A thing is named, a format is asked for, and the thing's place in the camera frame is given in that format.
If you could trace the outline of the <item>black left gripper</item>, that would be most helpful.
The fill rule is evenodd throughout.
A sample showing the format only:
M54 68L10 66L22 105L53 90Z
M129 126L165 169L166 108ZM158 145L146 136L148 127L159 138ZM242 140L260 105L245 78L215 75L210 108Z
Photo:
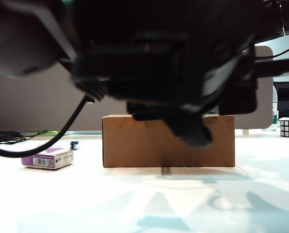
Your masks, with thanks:
M83 50L72 71L87 96L125 100L133 115L202 115L207 36L187 31L81 33ZM187 145L208 147L210 130L200 116L167 116L166 125Z

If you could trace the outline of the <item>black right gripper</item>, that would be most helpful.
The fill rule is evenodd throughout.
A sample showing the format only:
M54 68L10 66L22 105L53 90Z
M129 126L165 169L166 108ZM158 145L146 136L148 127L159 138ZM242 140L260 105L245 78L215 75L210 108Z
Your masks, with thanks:
M249 114L256 110L257 80L254 64L255 49L244 50L218 105L221 116Z

